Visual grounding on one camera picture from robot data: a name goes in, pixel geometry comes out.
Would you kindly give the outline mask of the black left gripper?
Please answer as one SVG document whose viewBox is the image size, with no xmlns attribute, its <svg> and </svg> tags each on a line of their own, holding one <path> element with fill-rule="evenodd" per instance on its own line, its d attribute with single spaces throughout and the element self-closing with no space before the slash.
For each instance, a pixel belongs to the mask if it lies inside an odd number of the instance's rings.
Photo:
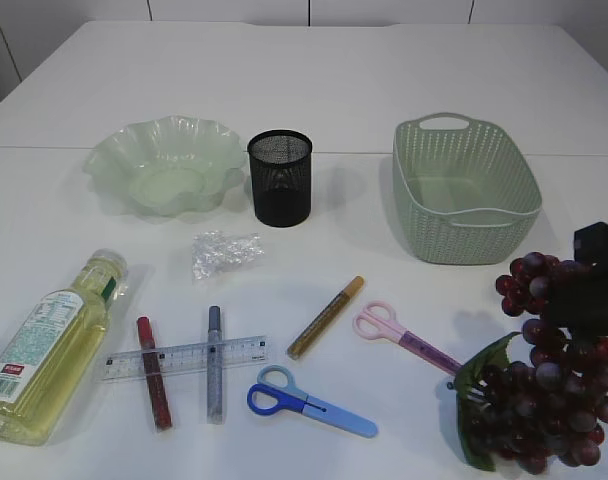
<svg viewBox="0 0 608 480">
<path fill-rule="evenodd" d="M 576 230 L 573 247 L 574 259 L 586 269 L 554 286 L 543 319 L 574 333 L 608 336 L 608 224 Z"/>
</svg>

